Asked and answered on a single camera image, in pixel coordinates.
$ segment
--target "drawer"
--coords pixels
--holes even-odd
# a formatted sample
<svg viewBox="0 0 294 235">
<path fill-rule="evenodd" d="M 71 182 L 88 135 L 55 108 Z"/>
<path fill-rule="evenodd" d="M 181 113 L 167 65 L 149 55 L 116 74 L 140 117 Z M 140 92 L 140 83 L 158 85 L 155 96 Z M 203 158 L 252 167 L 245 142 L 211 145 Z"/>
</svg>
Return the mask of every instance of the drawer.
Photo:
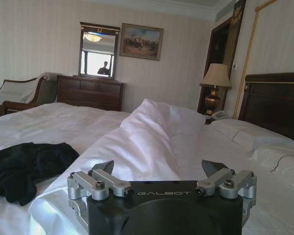
<svg viewBox="0 0 294 235">
<path fill-rule="evenodd" d="M 108 93 L 108 94 L 120 94 L 121 86 L 112 84 L 102 84 L 99 82 L 81 81 L 81 90 L 88 90 L 93 92 Z"/>
<path fill-rule="evenodd" d="M 73 100 L 85 100 L 88 102 L 107 103 L 114 105 L 119 105 L 120 103 L 119 95 L 90 92 L 85 90 L 82 91 L 77 89 L 62 89 L 59 97 L 60 102 L 62 98 Z"/>
<path fill-rule="evenodd" d="M 60 86 L 60 89 L 62 89 L 62 88 L 79 89 L 80 81 L 79 80 L 73 80 L 73 79 L 61 79 L 60 78 L 59 86 Z"/>
</svg>

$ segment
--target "lampshade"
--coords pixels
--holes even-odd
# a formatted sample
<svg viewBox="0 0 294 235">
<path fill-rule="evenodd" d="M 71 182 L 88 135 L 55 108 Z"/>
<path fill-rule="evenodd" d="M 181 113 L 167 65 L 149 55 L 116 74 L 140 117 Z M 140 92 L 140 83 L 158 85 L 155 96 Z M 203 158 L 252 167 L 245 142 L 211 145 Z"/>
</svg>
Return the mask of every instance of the lampshade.
<svg viewBox="0 0 294 235">
<path fill-rule="evenodd" d="M 227 72 L 227 65 L 210 64 L 209 69 L 200 84 L 231 87 Z"/>
</svg>

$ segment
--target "mirror frame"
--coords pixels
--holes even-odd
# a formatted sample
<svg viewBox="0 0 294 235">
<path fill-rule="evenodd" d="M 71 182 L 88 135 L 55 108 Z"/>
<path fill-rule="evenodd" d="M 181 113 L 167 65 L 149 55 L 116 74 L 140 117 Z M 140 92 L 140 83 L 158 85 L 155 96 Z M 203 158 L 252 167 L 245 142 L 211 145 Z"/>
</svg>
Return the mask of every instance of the mirror frame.
<svg viewBox="0 0 294 235">
<path fill-rule="evenodd" d="M 88 74 L 82 74 L 80 72 L 80 70 L 81 70 L 81 62 L 82 62 L 81 60 L 82 60 L 82 51 L 83 51 L 84 32 L 91 32 L 91 31 L 116 36 L 116 39 L 115 39 L 115 42 L 114 42 L 113 74 L 110 77 L 103 77 L 103 76 L 97 76 L 97 75 L 88 75 Z M 117 58 L 117 51 L 118 51 L 119 34 L 120 34 L 120 28 L 119 27 L 114 27 L 114 26 L 109 26 L 109 25 L 102 25 L 102 24 L 95 24 L 95 23 L 80 22 L 80 45 L 79 45 L 78 76 L 114 80 L 115 73 L 116 73 L 116 64 L 117 64 L 116 58 Z"/>
</svg>

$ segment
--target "table lamp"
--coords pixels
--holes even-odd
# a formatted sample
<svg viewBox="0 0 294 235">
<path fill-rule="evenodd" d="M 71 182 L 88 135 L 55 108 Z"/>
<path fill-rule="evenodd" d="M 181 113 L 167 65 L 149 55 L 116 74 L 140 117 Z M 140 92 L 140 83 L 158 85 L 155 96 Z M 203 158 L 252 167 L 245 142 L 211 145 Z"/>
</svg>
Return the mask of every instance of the table lamp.
<svg viewBox="0 0 294 235">
<path fill-rule="evenodd" d="M 205 98 L 205 104 L 207 107 L 206 114 L 212 115 L 220 103 L 217 86 L 231 87 L 227 65 L 210 64 L 209 69 L 200 85 L 214 86 L 214 88 L 211 89 L 211 94 Z"/>
</svg>

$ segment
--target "wooden dresser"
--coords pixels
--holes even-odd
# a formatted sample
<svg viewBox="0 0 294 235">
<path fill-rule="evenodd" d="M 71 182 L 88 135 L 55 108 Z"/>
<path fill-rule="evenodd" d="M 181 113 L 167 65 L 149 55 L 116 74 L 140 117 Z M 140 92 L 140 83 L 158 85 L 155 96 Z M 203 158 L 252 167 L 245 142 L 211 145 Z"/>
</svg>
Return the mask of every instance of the wooden dresser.
<svg viewBox="0 0 294 235">
<path fill-rule="evenodd" d="M 58 76 L 58 102 L 122 111 L 124 83 L 115 80 Z"/>
</svg>

